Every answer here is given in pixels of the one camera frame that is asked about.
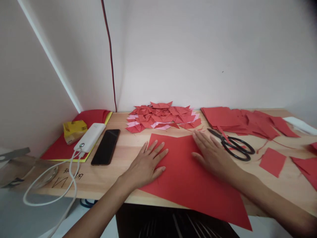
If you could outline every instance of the person's left hand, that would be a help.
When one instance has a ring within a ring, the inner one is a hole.
[[[152,183],[166,169],[164,166],[155,169],[157,164],[168,153],[168,149],[159,153],[164,147],[164,142],[153,150],[157,143],[157,140],[154,141],[153,144],[146,150],[148,142],[145,142],[138,156],[134,159],[128,170],[120,176],[121,180],[126,181],[130,184],[130,186],[132,186],[132,189],[141,188],[144,185]]]

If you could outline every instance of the red cord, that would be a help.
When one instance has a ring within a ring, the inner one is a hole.
[[[268,143],[268,140],[266,140],[266,142],[264,143],[264,145],[260,149],[262,149],[267,143]]]
[[[109,27],[107,22],[107,16],[106,16],[106,10],[105,10],[105,4],[103,0],[101,0],[102,4],[102,10],[103,10],[103,17],[105,18],[107,33],[108,33],[108,39],[109,39],[109,48],[110,48],[110,60],[111,60],[111,72],[112,72],[112,85],[113,85],[113,97],[115,99],[115,106],[116,106],[116,112],[117,112],[117,103],[116,103],[116,91],[115,91],[115,78],[113,76],[113,63],[112,63],[112,47],[111,47],[111,39],[110,39],[110,33],[109,33]]]
[[[275,141],[275,140],[272,140],[272,141],[274,141],[275,143],[278,143],[279,145],[282,145],[282,146],[284,146],[284,147],[286,147],[286,148],[290,148],[290,149],[297,149],[297,148],[288,147],[288,146],[286,146],[286,145],[283,145],[283,144],[281,144],[281,143],[279,143],[279,142],[277,142],[277,141]]]

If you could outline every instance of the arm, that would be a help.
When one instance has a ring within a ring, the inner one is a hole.
[[[192,153],[202,166],[228,182],[262,210],[275,218],[291,235],[317,236],[317,218],[265,186],[255,175],[245,172],[212,136],[195,131],[194,140],[203,156]]]
[[[76,222],[64,235],[64,238],[100,237],[130,193],[137,188],[153,182],[163,173],[165,167],[159,167],[157,169],[155,169],[155,167],[167,154],[168,149],[159,154],[160,150],[164,147],[164,142],[153,150],[157,142],[156,140],[147,150],[146,146],[148,143],[146,142],[143,145],[129,169],[122,174],[105,195]]]

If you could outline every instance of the scissors blade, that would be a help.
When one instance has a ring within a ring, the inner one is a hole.
[[[218,134],[217,132],[213,131],[212,129],[209,129],[209,128],[208,128],[208,130],[209,130],[209,132],[210,132],[211,134],[213,134],[214,136],[216,136],[216,137],[218,137],[218,138],[220,138],[220,139],[224,138],[222,135]]]

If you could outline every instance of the phone screen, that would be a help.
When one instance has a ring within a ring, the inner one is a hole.
[[[91,165],[108,165],[111,162],[113,152],[120,134],[119,129],[106,130]]]

